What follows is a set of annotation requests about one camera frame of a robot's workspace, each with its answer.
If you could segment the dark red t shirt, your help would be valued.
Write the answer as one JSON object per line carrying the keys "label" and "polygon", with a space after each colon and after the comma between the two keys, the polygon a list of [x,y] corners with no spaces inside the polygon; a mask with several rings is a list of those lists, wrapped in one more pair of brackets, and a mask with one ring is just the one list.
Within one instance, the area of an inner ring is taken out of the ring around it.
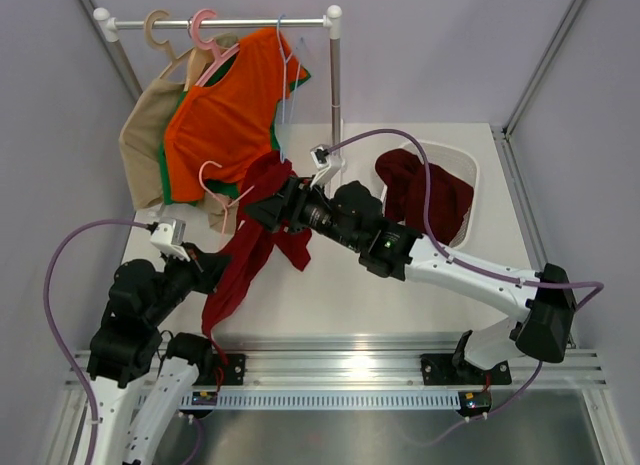
{"label": "dark red t shirt", "polygon": [[202,312],[201,329],[208,339],[213,338],[213,328],[231,316],[244,300],[252,280],[275,247],[299,271],[310,263],[307,245],[312,233],[309,230],[294,235],[282,231],[271,233],[244,211],[247,205],[275,194],[292,174],[291,162],[281,160],[277,150],[258,158],[247,169],[236,214],[235,233],[221,250],[231,258],[231,262],[216,291],[207,297]]}

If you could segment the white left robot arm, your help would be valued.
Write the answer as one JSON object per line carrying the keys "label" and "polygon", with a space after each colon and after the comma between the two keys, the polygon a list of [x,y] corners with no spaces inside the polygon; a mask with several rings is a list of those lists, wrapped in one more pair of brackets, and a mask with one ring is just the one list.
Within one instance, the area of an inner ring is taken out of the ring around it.
{"label": "white left robot arm", "polygon": [[100,327],[91,339],[89,410],[79,435],[77,464],[149,464],[180,402],[195,384],[221,387],[233,364],[203,336],[159,329],[190,293],[216,291],[230,263],[193,244],[163,270],[144,259],[114,274]]}

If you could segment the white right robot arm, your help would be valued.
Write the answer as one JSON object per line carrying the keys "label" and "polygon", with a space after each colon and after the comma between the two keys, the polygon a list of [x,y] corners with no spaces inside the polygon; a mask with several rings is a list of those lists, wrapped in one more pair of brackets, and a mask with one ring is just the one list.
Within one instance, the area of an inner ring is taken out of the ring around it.
{"label": "white right robot arm", "polygon": [[436,285],[505,314],[501,322],[465,332],[449,362],[432,363],[449,383],[482,385],[516,357],[551,364],[565,357],[577,304],[559,266],[509,271],[470,255],[455,258],[420,232],[384,217],[381,201],[358,181],[327,197],[323,187],[290,177],[279,191],[243,209],[270,232],[309,229],[327,237],[356,252],[376,276]]}

